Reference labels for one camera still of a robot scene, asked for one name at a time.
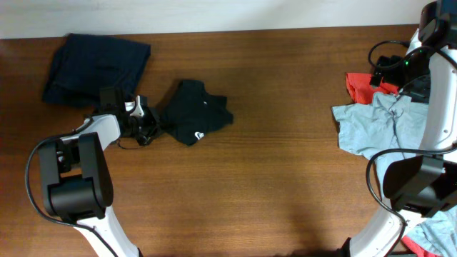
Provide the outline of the dark green t-shirt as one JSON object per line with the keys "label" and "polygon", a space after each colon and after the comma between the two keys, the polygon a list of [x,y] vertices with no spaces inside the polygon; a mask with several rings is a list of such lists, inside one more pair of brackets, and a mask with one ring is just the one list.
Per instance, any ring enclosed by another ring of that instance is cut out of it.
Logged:
{"label": "dark green t-shirt", "polygon": [[183,80],[160,115],[161,128],[177,141],[193,146],[209,133],[233,123],[227,98],[209,94],[204,82]]}

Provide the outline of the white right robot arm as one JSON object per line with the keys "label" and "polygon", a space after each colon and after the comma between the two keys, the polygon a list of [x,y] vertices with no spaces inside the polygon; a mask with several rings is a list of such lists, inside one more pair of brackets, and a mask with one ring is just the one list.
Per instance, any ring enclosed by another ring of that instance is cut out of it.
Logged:
{"label": "white right robot arm", "polygon": [[[456,205],[456,50],[443,46],[433,51],[431,95],[421,144],[403,148],[398,138],[398,118],[405,113],[392,100],[386,109],[383,96],[375,94],[370,105],[336,106],[333,115],[340,124],[338,144],[351,151],[352,143],[369,158],[365,171],[368,190],[379,205],[366,227],[348,238],[340,256],[388,256],[395,245],[417,225]],[[371,167],[381,170],[381,195],[372,189]]]}

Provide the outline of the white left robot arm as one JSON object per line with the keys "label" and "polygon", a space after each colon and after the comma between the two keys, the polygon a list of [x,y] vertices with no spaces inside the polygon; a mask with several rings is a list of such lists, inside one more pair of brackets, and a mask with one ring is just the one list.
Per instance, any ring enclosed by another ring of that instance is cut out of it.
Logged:
{"label": "white left robot arm", "polygon": [[98,256],[141,256],[114,213],[104,150],[120,138],[147,146],[161,134],[158,114],[143,106],[94,114],[70,133],[44,139],[39,155],[45,219],[76,229]]}

